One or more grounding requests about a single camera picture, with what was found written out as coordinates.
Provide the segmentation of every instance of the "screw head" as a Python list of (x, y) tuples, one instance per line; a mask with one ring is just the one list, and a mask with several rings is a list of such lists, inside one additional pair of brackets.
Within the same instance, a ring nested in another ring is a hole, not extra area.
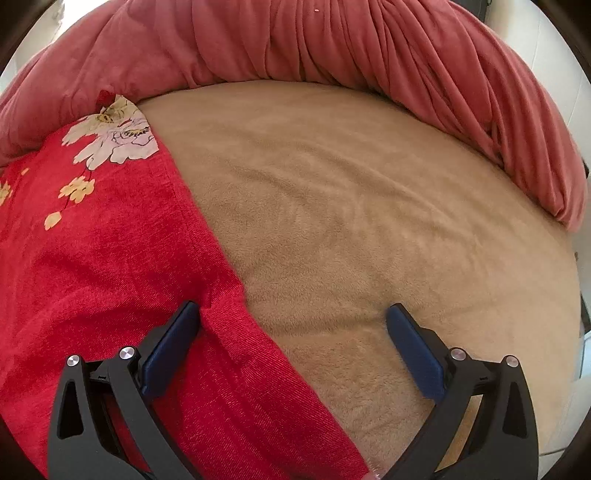
[(135, 355), (135, 348), (132, 346), (126, 346), (121, 349), (119, 352), (119, 358), (123, 360), (129, 360), (131, 357)]
[(452, 348), (452, 358), (461, 362), (466, 359), (466, 352), (461, 348)]
[(505, 358), (505, 361), (510, 367), (515, 368), (519, 366), (519, 360), (517, 360), (513, 355), (509, 355), (507, 358)]
[(68, 357), (68, 367), (75, 367), (80, 363), (80, 357), (78, 355), (71, 355)]

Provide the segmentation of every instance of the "tan blanket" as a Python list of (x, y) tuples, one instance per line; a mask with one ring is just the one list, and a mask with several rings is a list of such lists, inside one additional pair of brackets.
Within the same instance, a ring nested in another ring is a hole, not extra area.
[(502, 170), (340, 87), (231, 83), (140, 108), (254, 318), (370, 463), (392, 465), (432, 408), (385, 330), (397, 301), (475, 358), (518, 356), (545, 444), (573, 372), (576, 266), (564, 228)]

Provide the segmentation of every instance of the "pink comforter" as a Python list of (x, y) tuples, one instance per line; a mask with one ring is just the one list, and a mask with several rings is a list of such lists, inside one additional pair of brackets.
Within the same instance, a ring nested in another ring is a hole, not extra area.
[(0, 98), (0, 167), (94, 112), (101, 90), (137, 102), (254, 79), (383, 93), (479, 149), (569, 230), (582, 222), (583, 164), (556, 106), (447, 0), (111, 0)]

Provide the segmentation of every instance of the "yellow flower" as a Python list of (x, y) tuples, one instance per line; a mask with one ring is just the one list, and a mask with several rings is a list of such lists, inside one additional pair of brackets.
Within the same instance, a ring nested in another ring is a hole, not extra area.
[(95, 180), (92, 179), (91, 181), (84, 182), (84, 185), (81, 185), (75, 191), (72, 192), (70, 195), (70, 200), (74, 200), (74, 203), (80, 203), (84, 200), (86, 195), (90, 195), (92, 192), (95, 191)]
[(4, 200), (10, 197), (11, 193), (12, 191), (8, 182), (6, 182), (4, 185), (2, 185), (2, 182), (0, 182), (0, 206), (4, 203)]
[(84, 175), (82, 175), (81, 177), (76, 177), (68, 185), (60, 189), (60, 194), (57, 197), (59, 199), (62, 197), (68, 197), (76, 190), (83, 188), (86, 183), (85, 178), (86, 177)]
[(53, 212), (47, 215), (45, 219), (45, 230), (49, 230), (50, 228), (55, 227), (58, 222), (61, 220), (61, 213), (60, 212)]

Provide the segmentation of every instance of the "bedding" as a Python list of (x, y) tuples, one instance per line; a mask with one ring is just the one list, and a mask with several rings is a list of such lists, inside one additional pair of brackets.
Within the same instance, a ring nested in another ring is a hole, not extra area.
[(206, 478), (389, 468), (432, 406), (385, 333), (396, 301), (518, 356), (541, 443), (556, 424), (583, 166), (461, 7), (111, 0), (20, 72), (0, 132), (0, 414), (42, 471), (64, 359), (185, 299), (204, 331), (156, 408)]
[(568, 229), (581, 224), (583, 164), (556, 106), (491, 30), (444, 0), (111, 0), (0, 98), (0, 166), (93, 113), (101, 90), (136, 102), (255, 79), (387, 95), (483, 152)]
[(42, 473), (65, 359), (137, 345), (187, 298), (200, 305), (201, 333), (156, 410), (205, 478), (368, 471), (246, 311), (240, 280), (135, 105), (119, 97), (50, 135), (9, 165), (0, 192), (0, 414)]
[(249, 312), (370, 465), (388, 469), (433, 405), (385, 331), (395, 301), (475, 358), (519, 357), (545, 445), (579, 345), (576, 263), (564, 229), (500, 169), (386, 99), (338, 87), (233, 83), (139, 107)]

